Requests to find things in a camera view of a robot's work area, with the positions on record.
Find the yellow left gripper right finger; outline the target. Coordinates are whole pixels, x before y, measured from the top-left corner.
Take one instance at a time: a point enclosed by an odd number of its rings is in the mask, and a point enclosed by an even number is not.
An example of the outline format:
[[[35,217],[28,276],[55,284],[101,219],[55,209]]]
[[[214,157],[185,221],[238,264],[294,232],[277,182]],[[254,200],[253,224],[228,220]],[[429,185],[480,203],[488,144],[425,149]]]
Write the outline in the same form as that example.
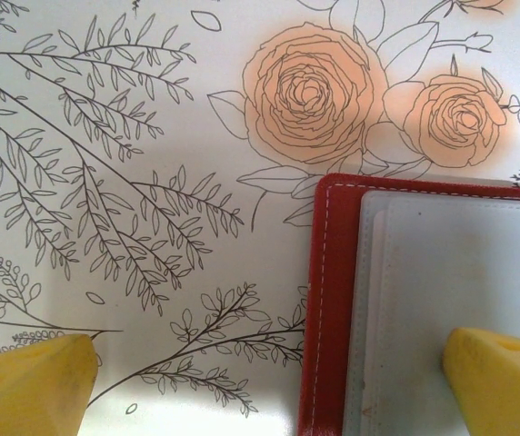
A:
[[[456,328],[442,366],[471,435],[520,435],[520,338]]]

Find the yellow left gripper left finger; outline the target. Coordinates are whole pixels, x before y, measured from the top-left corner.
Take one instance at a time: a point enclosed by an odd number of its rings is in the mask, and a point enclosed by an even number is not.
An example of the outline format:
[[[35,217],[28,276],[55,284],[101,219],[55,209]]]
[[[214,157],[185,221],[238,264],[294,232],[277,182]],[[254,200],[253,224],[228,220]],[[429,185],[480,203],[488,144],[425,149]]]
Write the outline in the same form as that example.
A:
[[[0,353],[0,435],[76,435],[97,372],[86,334]]]

